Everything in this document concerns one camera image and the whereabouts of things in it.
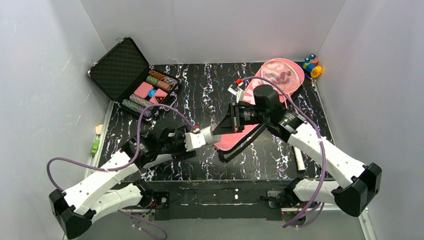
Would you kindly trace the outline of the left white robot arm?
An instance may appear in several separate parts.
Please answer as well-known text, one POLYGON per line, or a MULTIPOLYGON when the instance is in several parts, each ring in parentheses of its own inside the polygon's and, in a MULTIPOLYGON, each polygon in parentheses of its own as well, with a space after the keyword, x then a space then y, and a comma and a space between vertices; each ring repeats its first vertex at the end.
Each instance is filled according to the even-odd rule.
POLYGON ((147 213, 168 208, 169 193, 154 191, 145 180, 136 180, 118 190, 112 188, 143 168, 196 156, 196 149, 215 143, 205 137, 201 130, 189 125, 142 131, 119 147, 101 167, 92 166, 94 172, 76 185, 65 190, 57 187, 48 198, 65 236, 76 239, 100 218, 123 213, 127 207, 139 206, 147 213))

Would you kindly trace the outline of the pink badminton racket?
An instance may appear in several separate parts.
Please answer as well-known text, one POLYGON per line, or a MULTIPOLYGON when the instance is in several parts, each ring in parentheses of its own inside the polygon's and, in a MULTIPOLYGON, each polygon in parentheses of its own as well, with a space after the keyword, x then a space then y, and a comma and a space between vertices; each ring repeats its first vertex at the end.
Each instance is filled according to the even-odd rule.
MULTIPOLYGON (((304 77, 299 77, 299 74, 295 71, 295 68, 293 67, 294 65, 295 63, 283 58, 268 60, 260 68, 260 77, 273 82, 289 96, 289 99, 292 99, 291 95, 301 87, 304 81, 304 77)), ((288 108, 287 99, 280 91, 278 91, 278 93, 280 101, 284 102, 285 107, 288 108)), ((293 147, 293 151, 297 171, 300 173, 305 172, 306 167, 301 150, 293 147)))

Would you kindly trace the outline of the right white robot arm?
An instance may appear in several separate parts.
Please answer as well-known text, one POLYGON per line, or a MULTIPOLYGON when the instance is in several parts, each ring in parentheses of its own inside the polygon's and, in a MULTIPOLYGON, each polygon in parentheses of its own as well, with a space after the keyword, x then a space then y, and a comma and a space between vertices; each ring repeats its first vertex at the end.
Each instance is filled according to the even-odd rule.
POLYGON ((254 104, 230 103, 225 118, 213 130, 213 135, 238 133, 249 125, 264 125, 274 136, 300 149, 321 165, 333 181, 296 178, 280 197, 283 203, 297 205, 314 199, 316 202, 338 206, 344 213, 358 217, 380 191, 382 169, 376 164, 356 160, 337 148, 300 114, 287 109, 270 85, 253 90, 254 104))

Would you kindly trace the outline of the white shuttlecock tube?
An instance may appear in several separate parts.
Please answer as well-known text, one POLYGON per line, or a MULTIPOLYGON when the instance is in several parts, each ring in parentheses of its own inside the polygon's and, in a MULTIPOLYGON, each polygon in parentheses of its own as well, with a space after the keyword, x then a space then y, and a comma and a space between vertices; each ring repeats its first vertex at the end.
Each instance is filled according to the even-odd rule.
POLYGON ((205 127, 200 130, 200 132, 204 135, 204 140, 206 145, 214 145, 221 141, 221 135, 214 135, 213 131, 218 125, 216 123, 211 124, 208 127, 205 127))

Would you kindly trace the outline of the pink racket bag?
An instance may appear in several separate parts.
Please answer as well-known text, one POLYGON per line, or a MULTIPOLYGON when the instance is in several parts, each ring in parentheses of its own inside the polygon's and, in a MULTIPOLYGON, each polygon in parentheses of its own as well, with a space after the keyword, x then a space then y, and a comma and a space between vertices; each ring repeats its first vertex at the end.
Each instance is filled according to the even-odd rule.
MULTIPOLYGON (((305 79, 304 71, 302 70, 302 68, 297 63, 293 61, 291 62, 294 63, 293 68, 299 74, 299 77, 304 77, 305 79)), ((255 76, 261 77, 260 69, 257 71, 255 76)), ((266 129, 265 126, 262 126, 260 124, 253 124, 253 125, 245 126, 242 132, 224 134, 222 136, 221 141, 214 145, 214 147, 217 149, 219 160, 224 163, 227 163, 233 158, 235 158, 244 149, 246 149, 257 137, 259 137, 259 135, 265 129, 266 129)))

